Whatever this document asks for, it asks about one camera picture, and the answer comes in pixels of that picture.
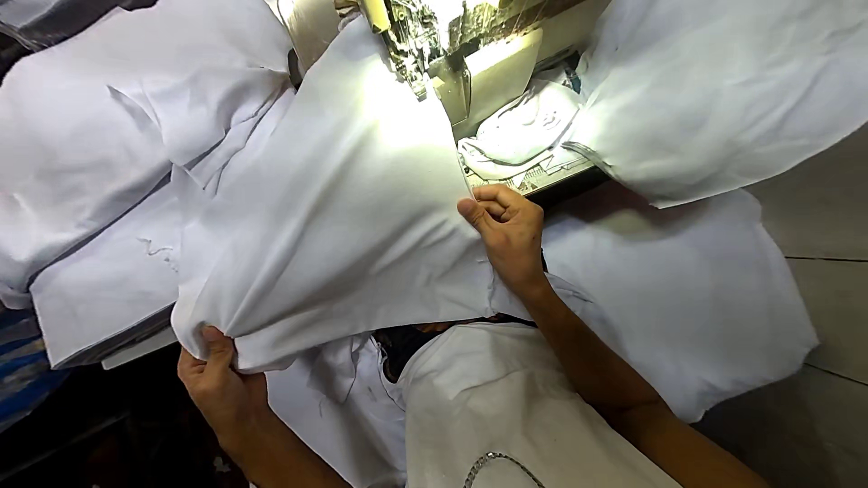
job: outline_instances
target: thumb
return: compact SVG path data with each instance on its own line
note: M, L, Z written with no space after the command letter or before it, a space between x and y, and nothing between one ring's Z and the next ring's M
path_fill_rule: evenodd
M475 200L463 198L458 201L458 213L475 228L482 237L485 237L492 226L496 224L494 219L485 211L485 208Z
M215 326L205 326L202 338L208 345L208 360L205 370L229 368L235 355L235 345L232 339L223 335Z

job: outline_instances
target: white cloth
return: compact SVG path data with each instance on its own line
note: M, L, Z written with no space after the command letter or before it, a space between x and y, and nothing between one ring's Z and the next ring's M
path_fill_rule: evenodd
M868 120L863 0L613 0L595 38L573 140L656 207L782 173Z
M351 388L340 401L312 379L342 377L345 362L330 364L314 348L286 370L266 373L268 404L350 485L404 486L404 410L390 395L395 386L382 378L374 340L364 340L357 355L358 374L349 378Z
M547 488L679 486L582 401L534 328L454 326L413 356L399 384L408 486L461 486L487 452L511 456ZM534 483L495 459L473 485Z
M817 345L744 190L659 210L609 183L550 212L542 248L610 318L618 342L602 339L686 421L795 373Z
M479 126L475 137L458 141L464 164L484 180L503 180L537 164L569 155L558 142L579 109L580 97L559 83L531 79L528 89Z
M26 307L34 274L141 201L170 162L193 167L255 123L289 49L263 2L161 0L18 62L0 86L3 303Z
M230 135L239 137L227 136L209 153L211 161L223 155L229 162L221 182L231 182L255 161L294 96L291 89L281 95L248 138L247 128L236 126ZM33 280L30 292L52 367L75 366L66 361L131 331L178 299L181 206L175 193L171 183L153 192Z
M491 313L493 271L455 207L469 190L446 114L382 51L352 22L236 180L211 199L173 181L188 218L172 325L194 355L202 322L235 338L251 372L374 328Z

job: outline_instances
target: white t-shirt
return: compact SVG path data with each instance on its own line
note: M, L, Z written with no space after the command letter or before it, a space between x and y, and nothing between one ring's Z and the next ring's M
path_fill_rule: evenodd
M408 488L679 486L575 393L535 328L454 326L416 353L406 403Z

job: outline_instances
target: tile floor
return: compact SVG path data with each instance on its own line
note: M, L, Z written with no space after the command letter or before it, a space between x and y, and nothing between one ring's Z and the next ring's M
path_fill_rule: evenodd
M868 486L868 126L750 188L822 345L696 425L772 486Z

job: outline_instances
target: sewing machine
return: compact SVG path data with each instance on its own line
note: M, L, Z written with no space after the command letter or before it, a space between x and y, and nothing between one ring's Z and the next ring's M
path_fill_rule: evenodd
M337 35L340 19L361 11L382 35L396 74L419 99L440 100L458 140L519 97L533 73L581 53L608 1L298 0L287 26L305 70ZM502 182L541 203L559 201L606 179L597 156L586 156L551 175L536 167ZM471 186L487 183L465 174Z

